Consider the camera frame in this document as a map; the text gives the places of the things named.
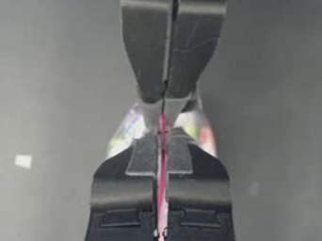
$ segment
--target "white spot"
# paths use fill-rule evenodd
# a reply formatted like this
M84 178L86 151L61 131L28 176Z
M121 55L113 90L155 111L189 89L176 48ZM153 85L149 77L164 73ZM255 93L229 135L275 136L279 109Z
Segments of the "white spot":
M257 182L252 182L247 188L247 194L251 197L255 197L259 193L259 188L260 188L260 184Z
M18 154L14 156L14 165L22 169L32 168L32 156L25 154Z

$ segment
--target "gray wall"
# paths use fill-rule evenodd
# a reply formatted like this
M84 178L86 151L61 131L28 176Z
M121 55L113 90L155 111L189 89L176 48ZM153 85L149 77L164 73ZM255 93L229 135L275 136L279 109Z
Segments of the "gray wall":
M322 1L228 4L201 92L236 238L320 240ZM82 240L92 174L133 87L117 0L0 0L2 240Z

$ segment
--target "gray background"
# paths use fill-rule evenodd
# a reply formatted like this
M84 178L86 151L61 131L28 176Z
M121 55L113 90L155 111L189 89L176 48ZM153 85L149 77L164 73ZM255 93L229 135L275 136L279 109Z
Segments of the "gray background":
M228 4L201 92L236 239L320 240L322 1ZM92 174L135 99L117 0L0 0L1 240L82 240Z

